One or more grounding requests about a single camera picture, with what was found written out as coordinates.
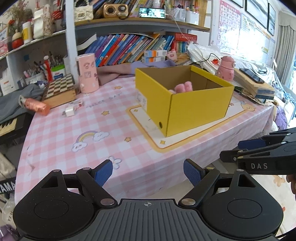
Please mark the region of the pink fuzzy glove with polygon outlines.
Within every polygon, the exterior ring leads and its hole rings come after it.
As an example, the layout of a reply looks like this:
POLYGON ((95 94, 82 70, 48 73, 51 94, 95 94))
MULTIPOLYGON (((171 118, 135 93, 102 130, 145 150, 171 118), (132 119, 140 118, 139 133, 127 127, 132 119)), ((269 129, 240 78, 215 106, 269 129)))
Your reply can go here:
POLYGON ((186 81, 185 83, 178 84, 174 89, 169 90, 169 92, 171 92, 172 94, 185 93, 191 91, 193 91, 191 81, 186 81))

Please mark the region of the stack of old books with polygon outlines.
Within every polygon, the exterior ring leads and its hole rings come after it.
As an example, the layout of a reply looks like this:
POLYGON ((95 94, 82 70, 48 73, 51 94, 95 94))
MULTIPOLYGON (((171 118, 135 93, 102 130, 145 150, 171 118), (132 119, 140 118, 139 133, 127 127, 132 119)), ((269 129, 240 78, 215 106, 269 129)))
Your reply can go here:
POLYGON ((273 100, 275 96, 274 88, 268 83, 256 83, 246 74, 238 69, 234 69, 234 82, 243 88, 243 93, 258 101, 265 103, 267 100, 273 100))

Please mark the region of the pink checkered tablecloth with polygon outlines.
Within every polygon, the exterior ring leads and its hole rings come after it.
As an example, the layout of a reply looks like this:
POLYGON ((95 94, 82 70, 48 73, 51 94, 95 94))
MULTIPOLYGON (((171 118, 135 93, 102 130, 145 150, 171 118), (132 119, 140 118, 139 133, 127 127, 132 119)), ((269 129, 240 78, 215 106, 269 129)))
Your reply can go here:
POLYGON ((134 78, 119 78, 91 94, 81 94, 84 106, 65 117, 65 106, 47 116, 33 117, 18 164, 15 201, 20 201, 50 171, 75 173, 106 159, 113 173, 105 189, 115 198, 143 198, 185 180, 183 162, 189 158, 206 167, 222 150, 271 129, 273 108, 240 97, 243 112, 175 146, 152 143, 130 115, 136 106, 134 78))

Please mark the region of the black smartphone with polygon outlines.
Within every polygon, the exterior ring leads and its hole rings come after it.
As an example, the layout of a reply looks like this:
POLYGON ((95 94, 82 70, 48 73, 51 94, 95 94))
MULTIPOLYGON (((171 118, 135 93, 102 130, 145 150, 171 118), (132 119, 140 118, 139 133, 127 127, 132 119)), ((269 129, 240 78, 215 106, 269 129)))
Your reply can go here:
POLYGON ((252 79, 255 83, 264 84, 264 81, 258 75, 256 75, 252 70, 246 69, 246 68, 240 68, 239 71, 244 73, 246 76, 252 79))

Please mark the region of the pink kids water bottle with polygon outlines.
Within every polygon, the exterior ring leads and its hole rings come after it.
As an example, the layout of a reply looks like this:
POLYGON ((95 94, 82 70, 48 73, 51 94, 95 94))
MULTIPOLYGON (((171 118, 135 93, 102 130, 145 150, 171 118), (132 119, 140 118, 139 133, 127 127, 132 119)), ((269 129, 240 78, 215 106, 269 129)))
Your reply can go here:
POLYGON ((226 81, 233 81, 234 79, 235 61, 230 56, 223 56, 221 58, 220 66, 218 67, 215 75, 226 81))

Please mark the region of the black keyboard piano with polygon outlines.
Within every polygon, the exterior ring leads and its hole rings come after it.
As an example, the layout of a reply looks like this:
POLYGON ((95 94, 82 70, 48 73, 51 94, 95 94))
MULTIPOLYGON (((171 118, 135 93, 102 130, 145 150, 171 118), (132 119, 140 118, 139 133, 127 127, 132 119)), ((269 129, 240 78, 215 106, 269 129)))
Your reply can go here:
POLYGON ((25 136, 29 130, 32 119, 33 116, 31 114, 23 113, 1 123, 1 144, 25 136))

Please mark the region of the pink bottle lying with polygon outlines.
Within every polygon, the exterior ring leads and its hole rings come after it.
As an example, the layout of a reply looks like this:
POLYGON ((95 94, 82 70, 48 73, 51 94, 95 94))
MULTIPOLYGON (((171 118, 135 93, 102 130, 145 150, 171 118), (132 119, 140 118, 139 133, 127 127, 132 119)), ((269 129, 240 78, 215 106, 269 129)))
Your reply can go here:
POLYGON ((47 104, 33 98, 25 98, 22 95, 20 95, 18 99, 18 104, 22 108, 26 108, 44 116, 48 115, 50 111, 50 107, 47 104))

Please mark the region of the grey cloth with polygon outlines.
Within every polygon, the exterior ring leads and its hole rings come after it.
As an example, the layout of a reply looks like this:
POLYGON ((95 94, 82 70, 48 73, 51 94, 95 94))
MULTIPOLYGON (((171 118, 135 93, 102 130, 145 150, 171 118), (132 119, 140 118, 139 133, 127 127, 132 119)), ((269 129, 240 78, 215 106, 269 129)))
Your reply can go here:
POLYGON ((41 100, 43 93, 44 90, 38 87, 36 84, 29 84, 23 89, 16 90, 5 96, 2 96, 0 99, 0 122, 4 123, 5 121, 14 119, 24 113, 29 113, 30 115, 33 115, 34 112, 32 110, 28 110, 20 105, 20 96, 24 98, 41 100))

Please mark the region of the pink pig figurine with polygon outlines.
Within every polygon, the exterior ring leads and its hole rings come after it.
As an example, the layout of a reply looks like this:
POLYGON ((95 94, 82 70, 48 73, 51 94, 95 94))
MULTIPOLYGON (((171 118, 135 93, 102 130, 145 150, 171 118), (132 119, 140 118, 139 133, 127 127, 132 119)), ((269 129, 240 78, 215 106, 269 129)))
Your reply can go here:
POLYGON ((177 62, 178 56, 177 56, 177 53, 176 53, 175 49, 172 49, 171 51, 168 51, 166 58, 171 60, 171 61, 177 62))

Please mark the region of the pink sticker cylinder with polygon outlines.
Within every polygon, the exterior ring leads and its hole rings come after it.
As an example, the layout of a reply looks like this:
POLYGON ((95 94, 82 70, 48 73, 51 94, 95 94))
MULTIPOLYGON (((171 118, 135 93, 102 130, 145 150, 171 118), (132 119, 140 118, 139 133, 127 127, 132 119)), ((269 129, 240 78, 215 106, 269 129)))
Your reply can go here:
POLYGON ((95 54, 88 53, 76 57, 78 81, 82 93, 92 93, 99 89, 95 54))

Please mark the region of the orange white medicine box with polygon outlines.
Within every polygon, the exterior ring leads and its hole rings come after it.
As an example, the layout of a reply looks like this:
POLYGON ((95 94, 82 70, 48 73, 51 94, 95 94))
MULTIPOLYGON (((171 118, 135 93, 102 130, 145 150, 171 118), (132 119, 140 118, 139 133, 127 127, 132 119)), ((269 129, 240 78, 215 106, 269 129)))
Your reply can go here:
POLYGON ((144 56, 148 58, 166 57, 167 51, 166 50, 145 50, 144 56))

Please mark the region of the white shelf unit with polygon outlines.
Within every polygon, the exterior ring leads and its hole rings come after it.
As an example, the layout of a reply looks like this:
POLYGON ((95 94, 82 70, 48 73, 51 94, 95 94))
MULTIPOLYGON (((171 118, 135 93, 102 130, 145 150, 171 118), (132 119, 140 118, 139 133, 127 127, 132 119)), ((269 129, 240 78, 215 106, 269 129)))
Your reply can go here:
POLYGON ((74 76, 74 81, 78 81, 78 72, 76 66, 76 56, 78 55, 76 47, 76 37, 80 37, 81 40, 84 39, 82 36, 86 31, 101 30, 102 33, 114 33, 118 31, 122 33, 126 30, 128 33, 148 33, 148 32, 179 32, 185 33, 188 31, 198 31, 198 32, 210 32, 209 28, 198 26, 189 23, 182 23, 173 20, 161 20, 161 19, 148 19, 148 18, 128 18, 128 19, 95 19, 87 20, 79 23, 74 23, 70 21, 68 27, 65 30, 53 33, 50 36, 44 36, 39 39, 35 39, 28 44, 24 44, 9 53, 1 56, 1 59, 6 58, 6 64, 8 68, 8 73, 10 75, 10 80, 15 85, 15 89, 19 89, 18 80, 22 77, 23 71, 33 63, 30 59, 29 62, 23 60, 24 54, 29 54, 30 45, 41 46, 39 50, 31 53, 32 57, 43 57, 50 50, 53 53, 65 52, 70 61, 70 71, 74 76))

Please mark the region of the white pearl handbag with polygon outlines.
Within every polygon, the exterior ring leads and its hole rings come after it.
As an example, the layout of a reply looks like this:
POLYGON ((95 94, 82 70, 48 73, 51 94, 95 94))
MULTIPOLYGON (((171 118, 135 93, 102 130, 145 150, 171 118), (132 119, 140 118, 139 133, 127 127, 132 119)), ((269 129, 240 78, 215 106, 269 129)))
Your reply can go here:
POLYGON ((93 18, 92 5, 74 7, 74 22, 93 20, 93 18))

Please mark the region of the gold retro radio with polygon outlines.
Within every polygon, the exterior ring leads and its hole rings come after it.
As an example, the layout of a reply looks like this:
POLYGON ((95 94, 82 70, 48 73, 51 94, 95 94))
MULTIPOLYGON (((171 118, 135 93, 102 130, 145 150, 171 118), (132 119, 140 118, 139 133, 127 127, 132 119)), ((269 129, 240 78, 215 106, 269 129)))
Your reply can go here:
POLYGON ((127 4, 106 4, 103 7, 104 18, 127 18, 128 5, 127 4))

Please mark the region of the alphabet wall poster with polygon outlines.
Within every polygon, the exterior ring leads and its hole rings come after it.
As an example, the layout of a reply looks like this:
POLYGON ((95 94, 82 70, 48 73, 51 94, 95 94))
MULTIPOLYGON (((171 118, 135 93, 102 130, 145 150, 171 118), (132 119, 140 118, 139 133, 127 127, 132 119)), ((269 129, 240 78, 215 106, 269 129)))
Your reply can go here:
POLYGON ((220 1, 217 45, 220 51, 236 52, 241 23, 241 12, 226 1, 220 1))

